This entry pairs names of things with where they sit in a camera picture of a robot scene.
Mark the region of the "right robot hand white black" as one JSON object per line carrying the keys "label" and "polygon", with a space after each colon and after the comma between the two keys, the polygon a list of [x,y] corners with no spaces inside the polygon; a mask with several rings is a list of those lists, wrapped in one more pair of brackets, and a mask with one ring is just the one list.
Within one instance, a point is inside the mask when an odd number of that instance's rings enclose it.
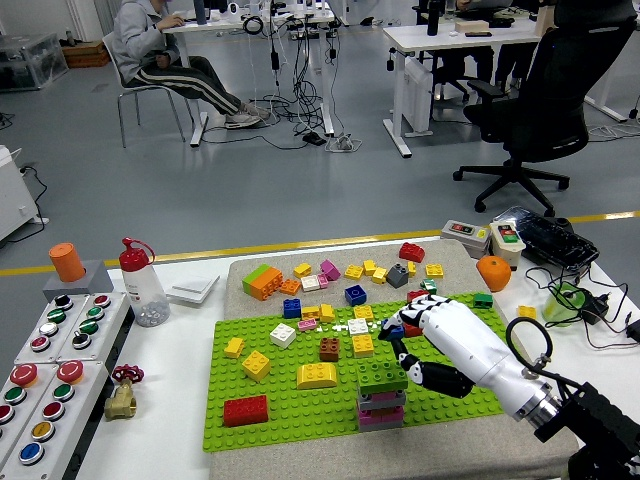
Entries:
{"label": "right robot hand white black", "polygon": [[394,353],[410,380],[455,398],[468,395],[473,386],[494,392],[506,414],[539,427],[558,413],[551,387],[539,378],[525,376],[524,365],[507,345],[466,305],[426,294],[392,315],[382,326],[381,340],[392,330],[409,324],[453,365],[423,362],[408,352],[399,339],[391,341]]}

